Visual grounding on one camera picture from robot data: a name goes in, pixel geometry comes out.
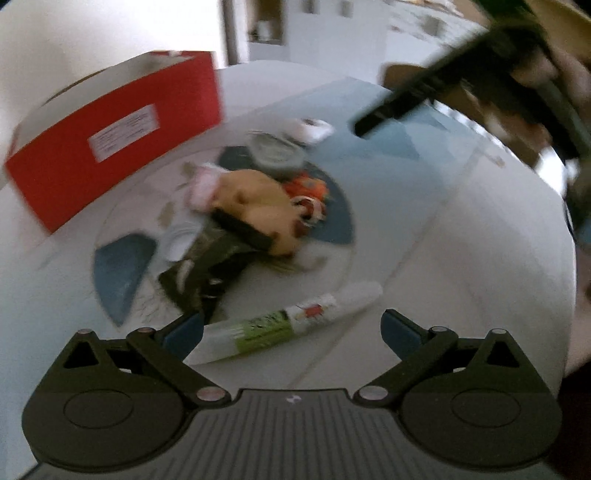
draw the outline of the white logo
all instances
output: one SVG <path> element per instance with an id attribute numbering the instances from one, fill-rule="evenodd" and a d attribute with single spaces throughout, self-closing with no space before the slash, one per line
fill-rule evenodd
<path id="1" fill-rule="evenodd" d="M 286 400 L 292 405 L 295 405 L 296 403 L 301 402 L 301 397 L 299 395 L 290 395 Z"/>

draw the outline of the brown chair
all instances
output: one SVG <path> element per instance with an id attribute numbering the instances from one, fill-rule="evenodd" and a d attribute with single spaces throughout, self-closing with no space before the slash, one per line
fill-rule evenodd
<path id="1" fill-rule="evenodd" d="M 384 65 L 382 67 L 382 86 L 388 89 L 395 89 L 422 70 L 424 70 L 424 67 L 419 65 Z M 462 113 L 463 115 L 466 115 L 466 117 L 468 117 L 473 122 L 476 122 L 483 128 L 486 128 L 485 117 L 478 103 L 475 102 L 474 99 L 470 97 L 470 94 L 468 94 L 467 91 L 465 91 L 460 85 L 454 87 L 446 94 L 438 96 L 435 98 L 435 100 L 447 105 L 453 110 Z M 505 146 L 530 168 L 535 167 L 537 164 L 539 159 L 538 153 L 532 150 L 528 145 L 523 143 L 518 138 L 513 138 L 505 142 Z"/>

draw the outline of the green label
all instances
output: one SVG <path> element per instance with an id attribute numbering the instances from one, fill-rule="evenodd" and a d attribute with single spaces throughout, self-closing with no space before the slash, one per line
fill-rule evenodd
<path id="1" fill-rule="evenodd" d="M 267 348 L 295 337 L 291 323 L 283 310 L 245 322 L 236 336 L 240 353 Z"/>

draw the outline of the dark green packet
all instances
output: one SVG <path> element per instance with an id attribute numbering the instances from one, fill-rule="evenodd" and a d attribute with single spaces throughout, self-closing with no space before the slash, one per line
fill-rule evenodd
<path id="1" fill-rule="evenodd" d="M 208 324 L 222 295 L 242 271 L 266 256 L 272 239 L 215 210 L 184 257 L 158 276 L 183 313 L 202 312 Z"/>

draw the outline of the open box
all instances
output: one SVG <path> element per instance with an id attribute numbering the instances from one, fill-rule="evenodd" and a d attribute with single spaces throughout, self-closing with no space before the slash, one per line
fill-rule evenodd
<path id="1" fill-rule="evenodd" d="M 222 119 L 209 52 L 150 52 L 53 96 L 16 128 L 5 168 L 53 233 L 139 168 Z"/>

